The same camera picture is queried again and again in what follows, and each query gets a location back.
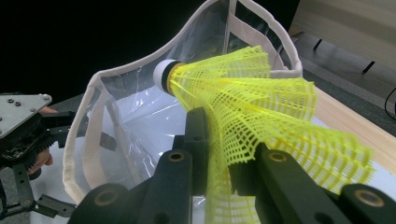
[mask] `wooden panel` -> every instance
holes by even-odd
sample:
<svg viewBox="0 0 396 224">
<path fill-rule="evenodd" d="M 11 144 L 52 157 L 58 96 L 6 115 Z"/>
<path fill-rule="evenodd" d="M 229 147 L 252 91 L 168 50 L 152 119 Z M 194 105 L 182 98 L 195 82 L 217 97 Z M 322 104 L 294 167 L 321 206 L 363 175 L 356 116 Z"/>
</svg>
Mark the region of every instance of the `wooden panel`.
<svg viewBox="0 0 396 224">
<path fill-rule="evenodd" d="M 396 1 L 301 0 L 293 26 L 396 69 Z"/>
<path fill-rule="evenodd" d="M 316 117 L 332 129 L 354 133 L 375 152 L 375 161 L 396 175 L 396 138 L 317 88 Z"/>
</svg>

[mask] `black metal bracket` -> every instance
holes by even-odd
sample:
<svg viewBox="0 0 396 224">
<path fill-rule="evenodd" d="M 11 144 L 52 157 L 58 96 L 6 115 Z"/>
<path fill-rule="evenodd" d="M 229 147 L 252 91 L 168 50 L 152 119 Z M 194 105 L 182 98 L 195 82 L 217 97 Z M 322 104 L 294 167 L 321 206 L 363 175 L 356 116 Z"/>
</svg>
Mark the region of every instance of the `black metal bracket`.
<svg viewBox="0 0 396 224">
<path fill-rule="evenodd" d="M 50 196 L 43 194 L 38 201 L 35 201 L 32 188 L 30 186 L 29 175 L 26 173 L 24 164 L 13 167 L 15 184 L 18 191 L 18 202 L 7 204 L 7 197 L 1 186 L 1 212 L 0 220 L 24 212 L 37 212 L 47 217 L 70 217 L 76 206 L 71 203 L 64 203 Z"/>
<path fill-rule="evenodd" d="M 55 142 L 58 142 L 59 148 L 63 148 L 66 143 L 67 134 L 76 112 L 67 111 L 53 114 L 43 114 L 44 127 L 49 129 L 49 135 Z"/>
<path fill-rule="evenodd" d="M 205 195 L 206 189 L 203 120 L 202 108 L 189 112 L 186 135 L 175 137 L 153 177 L 129 190 L 117 184 L 93 189 L 68 223 L 191 223 L 191 197 Z M 354 184 L 333 194 L 319 187 L 289 153 L 265 144 L 259 144 L 255 159 L 229 170 L 233 191 L 256 197 L 261 223 L 396 223 L 396 202 L 378 189 Z"/>
</svg>

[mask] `finger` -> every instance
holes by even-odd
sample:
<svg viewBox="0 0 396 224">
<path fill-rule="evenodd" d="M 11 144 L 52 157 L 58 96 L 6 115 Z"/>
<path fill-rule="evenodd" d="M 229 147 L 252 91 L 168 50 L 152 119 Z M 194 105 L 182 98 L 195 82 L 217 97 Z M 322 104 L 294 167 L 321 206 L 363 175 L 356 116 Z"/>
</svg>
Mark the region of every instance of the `finger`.
<svg viewBox="0 0 396 224">
<path fill-rule="evenodd" d="M 57 110 L 52 109 L 49 106 L 45 106 L 44 108 L 42 108 L 39 112 L 40 114 L 53 114 L 53 113 L 58 113 Z"/>
<path fill-rule="evenodd" d="M 52 158 L 51 154 L 49 154 L 49 158 L 47 159 L 46 163 L 44 163 L 44 164 L 46 164 L 46 165 L 52 165 L 53 164 L 53 158 Z"/>
<path fill-rule="evenodd" d="M 43 166 L 47 162 L 49 163 L 49 165 L 53 163 L 49 149 L 45 149 L 37 155 L 35 165 L 28 170 L 27 172 L 28 175 L 31 175 L 32 173 L 36 172 L 41 166 Z"/>
</svg>

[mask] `yellow plastic shuttlecock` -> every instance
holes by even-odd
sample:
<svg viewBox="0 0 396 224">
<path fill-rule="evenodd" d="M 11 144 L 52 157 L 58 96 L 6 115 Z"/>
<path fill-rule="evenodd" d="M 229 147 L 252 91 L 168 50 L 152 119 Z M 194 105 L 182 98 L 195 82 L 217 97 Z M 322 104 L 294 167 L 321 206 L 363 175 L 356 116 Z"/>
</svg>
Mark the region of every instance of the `yellow plastic shuttlecock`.
<svg viewBox="0 0 396 224">
<path fill-rule="evenodd" d="M 364 183 L 373 172 L 372 150 L 350 133 L 311 122 L 314 84 L 270 78 L 261 47 L 184 64 L 161 62 L 155 84 L 189 111 L 203 107 L 209 122 L 206 223 L 256 223 L 254 198 L 231 192 L 228 166 L 254 160 L 259 143 L 288 152 L 325 189 Z"/>
</svg>

